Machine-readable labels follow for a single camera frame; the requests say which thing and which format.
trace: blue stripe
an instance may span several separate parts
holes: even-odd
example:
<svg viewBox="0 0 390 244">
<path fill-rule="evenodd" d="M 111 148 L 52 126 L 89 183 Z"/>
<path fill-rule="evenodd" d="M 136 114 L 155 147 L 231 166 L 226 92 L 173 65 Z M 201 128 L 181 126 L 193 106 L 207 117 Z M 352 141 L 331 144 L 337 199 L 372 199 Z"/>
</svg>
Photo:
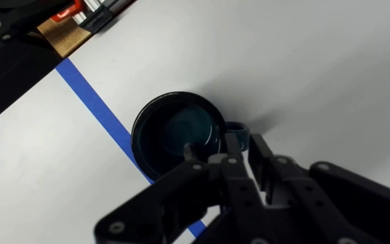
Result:
<svg viewBox="0 0 390 244">
<path fill-rule="evenodd" d="M 138 168 L 130 147 L 130 133 L 117 121 L 115 114 L 101 101 L 97 92 L 89 86 L 85 77 L 77 71 L 73 63 L 66 59 L 55 69 L 69 84 L 73 92 L 82 101 L 82 103 L 93 114 L 93 117 L 96 117 L 96 120 L 105 129 L 105 132 L 108 132 L 108 134 L 113 138 L 117 147 L 126 153 L 131 163 Z M 149 179 L 140 170 L 139 172 L 146 178 L 149 183 L 153 183 L 153 181 Z M 197 237 L 204 228 L 204 224 L 197 221 L 192 224 L 188 229 L 195 237 Z"/>
</svg>

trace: white surface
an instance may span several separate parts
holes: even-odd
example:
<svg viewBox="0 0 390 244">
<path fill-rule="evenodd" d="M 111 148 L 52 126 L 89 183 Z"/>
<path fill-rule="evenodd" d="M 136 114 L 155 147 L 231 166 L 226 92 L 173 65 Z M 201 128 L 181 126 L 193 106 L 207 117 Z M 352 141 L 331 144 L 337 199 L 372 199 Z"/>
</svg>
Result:
<svg viewBox="0 0 390 244">
<path fill-rule="evenodd" d="M 0 244 L 93 244 L 146 186 L 55 72 L 0 115 Z"/>
<path fill-rule="evenodd" d="M 390 2 L 142 0 L 70 60 L 128 129 L 195 91 L 275 152 L 390 185 Z"/>
</svg>

